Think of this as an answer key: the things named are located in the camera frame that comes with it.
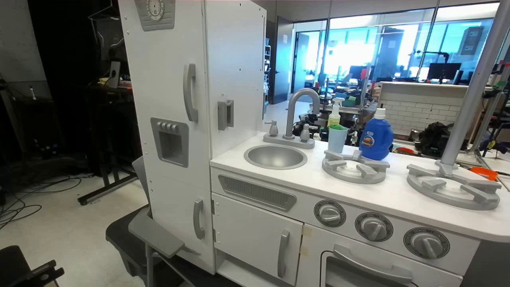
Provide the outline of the grey left stove burner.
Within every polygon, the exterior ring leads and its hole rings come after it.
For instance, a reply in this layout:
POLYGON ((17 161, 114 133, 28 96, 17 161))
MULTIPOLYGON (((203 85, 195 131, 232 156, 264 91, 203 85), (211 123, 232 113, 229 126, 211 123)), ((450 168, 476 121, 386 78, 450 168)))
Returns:
POLYGON ((329 176, 351 184, 380 184, 386 179, 390 168, 390 163, 367 160, 359 152, 351 155, 326 152, 323 160, 323 169, 329 176))

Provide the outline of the grey chair under kitchen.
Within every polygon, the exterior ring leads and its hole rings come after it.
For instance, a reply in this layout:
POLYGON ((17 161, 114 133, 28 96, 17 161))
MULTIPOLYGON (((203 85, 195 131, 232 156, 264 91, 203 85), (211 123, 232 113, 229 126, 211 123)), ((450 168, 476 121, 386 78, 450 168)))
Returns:
POLYGON ((116 220, 106 239, 144 287, 237 287, 216 271, 210 192, 146 171, 133 163, 147 206, 116 220))

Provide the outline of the white cabinet door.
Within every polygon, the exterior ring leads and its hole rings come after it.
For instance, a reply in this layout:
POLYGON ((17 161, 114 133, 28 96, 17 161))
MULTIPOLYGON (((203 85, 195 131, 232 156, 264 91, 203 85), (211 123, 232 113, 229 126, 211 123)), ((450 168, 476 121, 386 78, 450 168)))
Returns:
POLYGON ((205 0, 120 0, 154 219, 216 270, 205 0))

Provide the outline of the blue detergent bottle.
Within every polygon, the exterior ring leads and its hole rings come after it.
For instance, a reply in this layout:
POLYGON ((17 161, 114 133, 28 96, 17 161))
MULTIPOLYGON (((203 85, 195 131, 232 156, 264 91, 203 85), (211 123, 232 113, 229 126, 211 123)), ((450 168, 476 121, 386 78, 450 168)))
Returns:
POLYGON ((386 120, 386 110, 379 109, 374 118, 366 125, 361 137, 361 153, 364 158, 382 161, 393 147, 394 133, 391 123, 386 120))

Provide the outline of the black computer monitor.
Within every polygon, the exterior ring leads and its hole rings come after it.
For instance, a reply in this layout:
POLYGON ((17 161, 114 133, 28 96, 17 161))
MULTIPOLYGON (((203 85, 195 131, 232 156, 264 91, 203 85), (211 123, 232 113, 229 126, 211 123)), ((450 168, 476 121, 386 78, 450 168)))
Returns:
POLYGON ((449 62, 449 64, 431 64, 430 66, 430 80, 453 80, 461 69, 460 62, 449 62))

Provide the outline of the light blue cup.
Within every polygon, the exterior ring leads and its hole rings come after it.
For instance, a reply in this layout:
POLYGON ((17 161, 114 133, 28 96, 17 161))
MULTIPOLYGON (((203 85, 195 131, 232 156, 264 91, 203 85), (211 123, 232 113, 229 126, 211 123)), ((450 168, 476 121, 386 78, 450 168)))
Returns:
POLYGON ((348 137, 348 129, 342 125, 334 125, 329 128, 329 150, 342 153, 348 137))

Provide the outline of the green spray bottle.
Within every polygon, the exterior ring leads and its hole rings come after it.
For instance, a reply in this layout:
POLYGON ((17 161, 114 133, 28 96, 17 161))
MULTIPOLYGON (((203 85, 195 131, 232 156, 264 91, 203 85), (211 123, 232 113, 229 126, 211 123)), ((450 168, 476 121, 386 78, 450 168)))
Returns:
POLYGON ((332 112, 331 112, 331 117, 329 117, 329 128, 334 128, 334 126, 340 126, 342 123, 342 115, 340 115, 340 109, 343 107, 343 99, 342 97, 335 97, 334 99, 334 105, 332 105, 332 112))

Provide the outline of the white toy kitchen unit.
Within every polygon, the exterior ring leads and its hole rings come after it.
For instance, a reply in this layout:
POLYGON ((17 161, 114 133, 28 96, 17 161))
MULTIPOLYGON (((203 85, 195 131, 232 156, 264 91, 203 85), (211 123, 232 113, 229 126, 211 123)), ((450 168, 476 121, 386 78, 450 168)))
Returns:
POLYGON ((253 0, 206 2, 211 219, 216 271, 240 286, 510 287, 509 195, 495 211, 428 198, 391 155, 380 184, 323 169, 313 150, 270 144, 264 123, 267 13, 253 0))

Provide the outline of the grey toy faucet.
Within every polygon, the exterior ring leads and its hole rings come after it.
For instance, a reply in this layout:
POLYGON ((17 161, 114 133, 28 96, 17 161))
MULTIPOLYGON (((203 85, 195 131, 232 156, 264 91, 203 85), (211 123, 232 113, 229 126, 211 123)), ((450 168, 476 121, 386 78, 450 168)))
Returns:
POLYGON ((297 148, 305 148, 305 150, 313 150, 316 142, 312 137, 310 128, 304 126, 302 133, 299 136, 294 134, 294 128, 296 128, 296 117, 297 117, 297 102, 304 97, 310 97, 312 99, 312 112, 315 115, 320 113, 321 110, 321 97, 320 94, 312 89, 312 88, 304 88, 300 91, 297 91, 291 101, 289 101, 289 110, 288 110, 288 126, 286 126, 286 133, 283 136, 278 134, 277 131, 277 125, 272 125, 270 131, 264 136, 265 142, 270 144, 281 144, 281 145, 289 145, 289 147, 297 147, 297 148))

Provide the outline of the grey right stove burner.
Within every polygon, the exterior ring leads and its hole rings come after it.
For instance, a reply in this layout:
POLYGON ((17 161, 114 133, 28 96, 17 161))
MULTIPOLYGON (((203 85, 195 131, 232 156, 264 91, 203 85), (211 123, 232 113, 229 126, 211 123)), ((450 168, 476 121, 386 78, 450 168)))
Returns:
POLYGON ((482 177, 469 177, 444 166, 434 171, 410 164, 407 182, 428 198, 463 209, 495 211, 501 203, 500 184, 482 177))

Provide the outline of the grey metal pole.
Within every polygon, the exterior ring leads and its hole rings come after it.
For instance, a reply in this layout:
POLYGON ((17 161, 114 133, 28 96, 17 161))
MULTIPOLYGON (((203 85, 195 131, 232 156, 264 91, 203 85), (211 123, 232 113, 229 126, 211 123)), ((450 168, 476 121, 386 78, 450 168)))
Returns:
POLYGON ((466 134, 476 118, 477 105, 485 91, 487 80, 493 72, 493 66, 496 64, 498 54, 504 46, 509 27, 510 27, 510 0, 501 0, 501 5, 496 11, 496 18, 493 23, 493 29, 490 32, 488 42, 481 58, 479 67, 476 69, 476 74, 471 80, 471 85, 465 97, 465 104, 453 126, 444 156, 441 160, 441 164, 444 168, 453 168, 457 164, 458 153, 461 152, 466 134))

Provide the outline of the grey stove burner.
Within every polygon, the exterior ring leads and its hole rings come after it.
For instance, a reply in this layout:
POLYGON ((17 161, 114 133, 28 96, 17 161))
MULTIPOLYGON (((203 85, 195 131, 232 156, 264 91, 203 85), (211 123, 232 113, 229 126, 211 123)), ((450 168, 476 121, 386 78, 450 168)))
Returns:
POLYGON ((482 177, 469 177, 444 166, 434 171, 410 164, 407 182, 428 198, 463 209, 495 211, 501 203, 500 184, 482 177))
POLYGON ((326 152, 323 160, 323 169, 329 176, 351 184, 380 184, 386 179, 390 168, 390 163, 367 160, 359 152, 351 155, 326 152))

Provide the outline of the black office chair left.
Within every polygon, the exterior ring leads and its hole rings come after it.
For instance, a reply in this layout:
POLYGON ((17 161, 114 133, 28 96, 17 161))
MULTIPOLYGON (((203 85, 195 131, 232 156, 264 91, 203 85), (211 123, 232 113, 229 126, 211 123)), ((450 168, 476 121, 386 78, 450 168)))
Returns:
POLYGON ((65 274, 55 260, 31 268, 20 246, 0 251, 0 287, 60 287, 58 279, 65 274))

